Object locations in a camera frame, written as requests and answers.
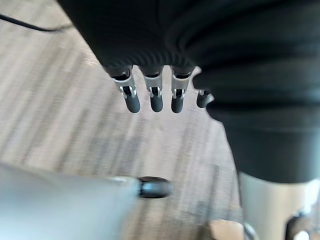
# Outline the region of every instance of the metal bracket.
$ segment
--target metal bracket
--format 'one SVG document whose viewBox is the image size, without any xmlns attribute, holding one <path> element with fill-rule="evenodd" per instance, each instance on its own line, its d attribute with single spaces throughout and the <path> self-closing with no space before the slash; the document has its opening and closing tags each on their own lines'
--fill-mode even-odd
<svg viewBox="0 0 320 240">
<path fill-rule="evenodd" d="M 190 78 L 191 78 L 191 75 L 186 78 L 177 78 L 174 75 L 174 73 L 172 73 L 172 77 L 171 77 L 172 98 L 174 99 L 177 98 L 178 89 L 182 90 L 181 99 L 185 97 Z"/>
<path fill-rule="evenodd" d="M 119 89 L 121 94 L 123 95 L 124 99 L 127 99 L 128 98 L 127 96 L 129 95 L 128 93 L 125 92 L 125 89 L 124 89 L 125 87 L 128 87 L 132 97 L 137 95 L 135 79 L 134 79 L 134 76 L 132 74 L 131 69 L 130 69 L 130 75 L 127 79 L 117 80 L 115 78 L 112 78 L 112 80 L 114 81 L 115 85 L 117 86 L 117 88 Z"/>
<path fill-rule="evenodd" d="M 148 76 L 143 76 L 144 77 L 144 82 L 146 85 L 146 89 L 149 92 L 150 98 L 154 97 L 154 93 L 152 92 L 152 88 L 157 88 L 158 91 L 158 96 L 162 95 L 162 72 L 160 73 L 159 76 L 156 77 L 148 77 Z"/>
</svg>

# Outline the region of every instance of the robotic hand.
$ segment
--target robotic hand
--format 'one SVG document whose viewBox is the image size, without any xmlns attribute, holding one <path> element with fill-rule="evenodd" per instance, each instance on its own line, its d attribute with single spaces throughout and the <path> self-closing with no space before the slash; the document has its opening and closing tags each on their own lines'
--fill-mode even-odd
<svg viewBox="0 0 320 240">
<path fill-rule="evenodd" d="M 317 201 L 320 177 L 319 1 L 58 2 L 131 112 L 139 101 L 129 66 L 142 70 L 156 112 L 162 66 L 173 66 L 174 112 L 199 66 L 193 85 L 215 98 L 206 109 L 225 127 L 246 232 L 305 239 L 301 222 Z"/>
</svg>

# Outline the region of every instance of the gray surface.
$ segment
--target gray surface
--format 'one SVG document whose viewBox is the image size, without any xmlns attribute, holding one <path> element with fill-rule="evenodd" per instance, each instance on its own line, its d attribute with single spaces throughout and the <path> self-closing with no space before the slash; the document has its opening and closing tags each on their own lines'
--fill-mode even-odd
<svg viewBox="0 0 320 240">
<path fill-rule="evenodd" d="M 2 0 L 0 12 L 44 27 L 69 22 L 53 0 Z M 141 102 L 130 113 L 75 29 L 50 34 L 0 21 L 0 159 L 65 173 L 159 176 L 174 182 L 167 199 L 141 200 L 127 240 L 195 240 L 210 219 L 240 220 L 232 154 L 220 123 L 196 105 L 192 84 L 171 112 L 171 73 L 163 110 Z"/>
</svg>

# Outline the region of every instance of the black rubber sleeve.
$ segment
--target black rubber sleeve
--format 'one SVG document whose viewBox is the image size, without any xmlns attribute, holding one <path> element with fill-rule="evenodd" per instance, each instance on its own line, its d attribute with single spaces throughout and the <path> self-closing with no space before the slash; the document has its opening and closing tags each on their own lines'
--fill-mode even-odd
<svg viewBox="0 0 320 240">
<path fill-rule="evenodd" d="M 58 0 L 104 67 L 200 66 L 238 171 L 320 177 L 320 2 Z"/>
</svg>

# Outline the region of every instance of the silver metal cylinder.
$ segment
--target silver metal cylinder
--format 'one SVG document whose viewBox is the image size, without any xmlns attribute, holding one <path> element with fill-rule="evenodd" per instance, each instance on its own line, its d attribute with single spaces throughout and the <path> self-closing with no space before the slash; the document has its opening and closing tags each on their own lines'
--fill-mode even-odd
<svg viewBox="0 0 320 240">
<path fill-rule="evenodd" d="M 275 183 L 239 174 L 244 228 L 254 240 L 284 240 L 288 221 L 317 202 L 320 181 Z"/>
</svg>

